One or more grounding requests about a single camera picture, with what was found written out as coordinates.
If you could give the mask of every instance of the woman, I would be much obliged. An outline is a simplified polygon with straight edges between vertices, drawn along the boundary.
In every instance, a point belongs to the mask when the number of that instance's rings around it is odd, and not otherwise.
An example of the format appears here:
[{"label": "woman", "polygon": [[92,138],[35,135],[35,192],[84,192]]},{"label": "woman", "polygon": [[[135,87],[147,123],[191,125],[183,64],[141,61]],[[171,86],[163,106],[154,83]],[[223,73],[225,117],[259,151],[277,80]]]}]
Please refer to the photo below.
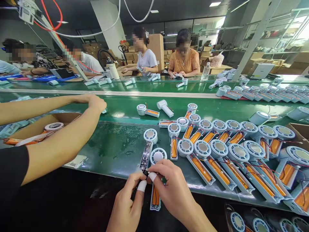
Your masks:
[{"label": "woman", "polygon": [[[143,76],[150,76],[151,73],[158,72],[158,63],[153,51],[147,48],[149,44],[149,32],[141,26],[134,28],[132,37],[135,50],[139,52],[137,67],[143,69]],[[137,67],[124,68],[122,73],[127,71],[138,71]]]},{"label": "woman", "polygon": [[191,36],[188,29],[181,29],[176,38],[176,52],[170,58],[168,74],[172,79],[176,74],[192,77],[200,74],[200,59],[197,51],[190,49]]},{"label": "woman", "polygon": [[54,63],[45,56],[36,53],[35,47],[29,43],[24,43],[15,39],[5,39],[2,44],[5,47],[5,51],[12,54],[13,61],[27,62],[34,66],[34,69],[31,71],[21,72],[23,76],[49,74],[51,73],[50,69],[57,68]]}]

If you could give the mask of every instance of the water bottle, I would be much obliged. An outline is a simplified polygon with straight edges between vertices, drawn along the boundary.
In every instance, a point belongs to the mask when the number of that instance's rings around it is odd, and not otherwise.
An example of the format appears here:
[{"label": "water bottle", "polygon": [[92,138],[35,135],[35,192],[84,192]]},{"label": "water bottle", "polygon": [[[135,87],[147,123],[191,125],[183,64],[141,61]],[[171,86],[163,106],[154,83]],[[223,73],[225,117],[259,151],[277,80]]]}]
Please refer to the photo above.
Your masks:
[{"label": "water bottle", "polygon": [[207,62],[207,65],[204,67],[204,70],[203,70],[201,81],[208,80],[209,73],[210,73],[210,62]]}]

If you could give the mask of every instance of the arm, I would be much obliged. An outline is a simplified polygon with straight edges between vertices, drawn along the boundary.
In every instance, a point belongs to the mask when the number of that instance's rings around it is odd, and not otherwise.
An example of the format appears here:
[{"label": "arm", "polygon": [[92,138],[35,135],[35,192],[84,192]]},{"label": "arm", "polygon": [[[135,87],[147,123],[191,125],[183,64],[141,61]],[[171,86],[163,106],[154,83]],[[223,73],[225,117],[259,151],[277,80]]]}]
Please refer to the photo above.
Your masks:
[{"label": "arm", "polygon": [[92,95],[88,109],[79,118],[48,139],[28,145],[29,167],[22,185],[73,160],[90,139],[105,108],[104,100]]},{"label": "arm", "polygon": [[0,125],[26,120],[70,103],[87,103],[91,95],[61,96],[0,103]]}]

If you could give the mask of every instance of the hair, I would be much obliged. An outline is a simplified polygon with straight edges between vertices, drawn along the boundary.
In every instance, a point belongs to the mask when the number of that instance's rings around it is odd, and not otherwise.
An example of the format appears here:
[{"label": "hair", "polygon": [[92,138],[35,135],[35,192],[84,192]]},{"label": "hair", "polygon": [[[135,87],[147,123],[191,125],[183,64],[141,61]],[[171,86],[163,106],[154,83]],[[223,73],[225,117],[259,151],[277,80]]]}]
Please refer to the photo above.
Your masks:
[{"label": "hair", "polygon": [[143,39],[144,44],[147,45],[149,44],[149,38],[146,36],[146,30],[142,26],[136,26],[132,32],[134,35],[136,35],[137,38]]},{"label": "hair", "polygon": [[176,47],[179,47],[181,44],[190,43],[191,35],[188,29],[181,29],[176,38]]}]

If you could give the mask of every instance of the cable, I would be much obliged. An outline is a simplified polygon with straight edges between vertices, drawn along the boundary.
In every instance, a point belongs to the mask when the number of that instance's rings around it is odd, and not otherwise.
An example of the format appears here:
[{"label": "cable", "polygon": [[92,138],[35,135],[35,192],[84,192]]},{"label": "cable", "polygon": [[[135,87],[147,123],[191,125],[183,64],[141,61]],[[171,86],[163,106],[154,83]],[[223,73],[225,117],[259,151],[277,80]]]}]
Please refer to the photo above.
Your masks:
[{"label": "cable", "polygon": [[126,0],[124,0],[125,5],[126,5],[126,8],[128,9],[128,12],[129,12],[129,14],[131,15],[132,19],[134,19],[134,21],[135,21],[135,22],[138,22],[138,23],[141,23],[141,22],[143,22],[143,21],[146,20],[146,18],[148,17],[148,15],[149,15],[149,13],[150,13],[150,11],[151,11],[152,5],[154,4],[154,1],[155,1],[155,0],[152,0],[151,5],[150,5],[150,8],[149,8],[149,11],[148,11],[148,13],[146,14],[145,18],[143,18],[142,20],[136,20],[136,19],[133,17],[133,15],[131,14],[131,12],[130,12],[130,10],[129,10],[129,8],[128,8],[128,5],[126,4]]}]

